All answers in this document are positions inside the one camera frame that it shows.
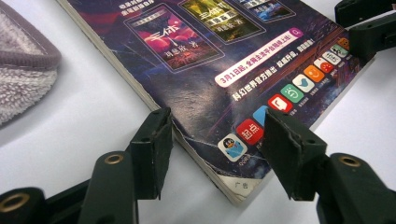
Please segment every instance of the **tabletop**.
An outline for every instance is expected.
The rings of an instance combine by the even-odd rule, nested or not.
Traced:
[[[38,187],[50,197],[87,180],[95,161],[124,150],[148,107],[56,1],[3,0],[62,53],[58,78],[36,105],[0,127],[0,194]],[[305,0],[334,21],[335,0]],[[396,48],[378,52],[314,132],[327,154],[367,161],[396,189]],[[139,201],[140,223],[318,223],[316,202],[290,201],[276,176],[232,205],[178,144],[162,199]]]

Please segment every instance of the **towel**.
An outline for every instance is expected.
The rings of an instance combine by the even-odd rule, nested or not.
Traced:
[[[59,50],[0,0],[0,125],[50,90],[60,60]]]

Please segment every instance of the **green app icon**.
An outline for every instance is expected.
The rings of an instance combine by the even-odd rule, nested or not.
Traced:
[[[280,92],[294,103],[298,103],[304,97],[304,94],[291,84],[285,86]]]

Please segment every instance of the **dark purple book cover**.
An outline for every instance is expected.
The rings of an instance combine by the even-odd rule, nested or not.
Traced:
[[[270,171],[258,150],[265,108],[310,127],[365,64],[346,30],[301,1],[59,1],[172,108],[179,140],[234,203]]]

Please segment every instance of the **app icon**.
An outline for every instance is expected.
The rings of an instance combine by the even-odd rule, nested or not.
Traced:
[[[324,74],[314,65],[305,68],[304,74],[311,78],[314,82],[320,82],[324,78]]]
[[[262,105],[258,110],[253,113],[253,118],[260,123],[263,127],[265,122],[265,110],[268,108],[266,105]]]
[[[341,62],[341,58],[335,55],[333,52],[326,51],[322,54],[322,57],[334,65],[337,65]]]
[[[273,109],[281,110],[285,113],[288,113],[293,108],[293,104],[280,94],[275,94],[271,97],[268,100],[268,105]]]
[[[341,38],[337,43],[346,50],[349,50],[349,41],[346,38]]]
[[[322,70],[325,73],[330,73],[333,69],[332,64],[328,63],[326,60],[322,59],[322,58],[318,58],[314,61],[314,65],[318,68],[320,68],[320,70]]]
[[[341,58],[345,58],[347,56],[347,50],[343,49],[341,46],[339,45],[333,45],[330,50],[337,54],[339,57]]]
[[[237,161],[247,151],[247,146],[233,133],[229,133],[225,138],[218,142],[220,151],[230,161]]]
[[[304,97],[304,94],[291,84],[285,86],[280,92],[293,103],[298,103]]]
[[[259,126],[253,119],[246,119],[236,127],[238,135],[250,145],[256,144],[263,136],[264,129]]]
[[[300,74],[294,78],[293,84],[303,92],[310,92],[315,87],[315,83],[309,80],[308,77]]]

